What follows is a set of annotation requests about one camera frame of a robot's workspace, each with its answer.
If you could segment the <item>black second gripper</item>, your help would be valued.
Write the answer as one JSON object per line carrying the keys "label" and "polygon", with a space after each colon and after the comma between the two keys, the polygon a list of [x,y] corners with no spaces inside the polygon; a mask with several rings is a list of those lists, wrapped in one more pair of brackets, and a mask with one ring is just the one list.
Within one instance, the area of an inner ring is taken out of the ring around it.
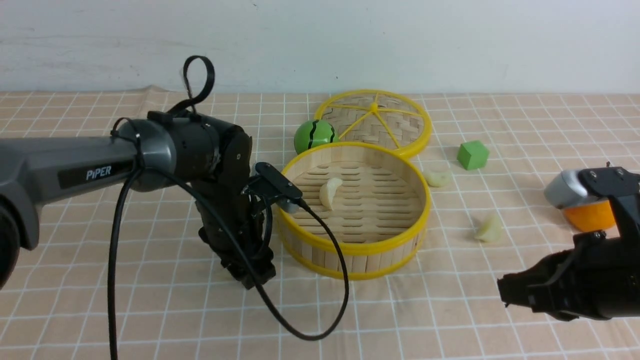
{"label": "black second gripper", "polygon": [[558,321],[608,321],[639,316],[639,239],[608,239],[604,232],[574,235],[574,248],[546,256],[538,276],[525,272],[497,280],[500,300]]}

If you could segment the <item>black second robot arm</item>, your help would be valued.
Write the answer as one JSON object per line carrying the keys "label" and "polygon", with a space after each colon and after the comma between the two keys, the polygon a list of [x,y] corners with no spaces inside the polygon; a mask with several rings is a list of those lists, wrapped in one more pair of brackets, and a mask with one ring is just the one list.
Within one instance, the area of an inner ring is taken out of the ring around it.
{"label": "black second robot arm", "polygon": [[499,278],[500,300],[562,322],[638,317],[639,242],[594,231],[574,235],[573,243]]}

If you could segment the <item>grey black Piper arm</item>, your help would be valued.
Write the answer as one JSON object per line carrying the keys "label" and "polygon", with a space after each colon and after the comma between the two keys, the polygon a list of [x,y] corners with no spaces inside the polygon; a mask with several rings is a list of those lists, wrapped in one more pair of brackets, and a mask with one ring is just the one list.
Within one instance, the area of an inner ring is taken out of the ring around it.
{"label": "grey black Piper arm", "polygon": [[45,205],[124,182],[142,165],[189,183],[202,218],[201,239],[247,289],[245,262],[224,232],[234,233],[260,284],[276,274],[274,253],[263,241],[256,199],[244,194],[253,139],[238,125],[206,115],[151,111],[124,120],[110,136],[6,137],[1,140],[1,283],[21,249],[40,238]]}

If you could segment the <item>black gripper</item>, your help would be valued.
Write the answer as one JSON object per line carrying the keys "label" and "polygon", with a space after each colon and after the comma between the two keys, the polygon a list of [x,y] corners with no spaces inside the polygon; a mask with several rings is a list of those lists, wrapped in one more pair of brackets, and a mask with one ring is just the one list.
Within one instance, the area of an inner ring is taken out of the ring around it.
{"label": "black gripper", "polygon": [[219,221],[196,202],[202,218],[199,237],[220,257],[221,265],[245,289],[265,285],[276,276],[274,252],[270,248],[273,215],[258,197],[243,194],[249,182],[253,139],[240,126],[217,126],[220,161],[213,174],[194,181],[192,187],[213,207],[234,233],[248,264],[235,250]]}

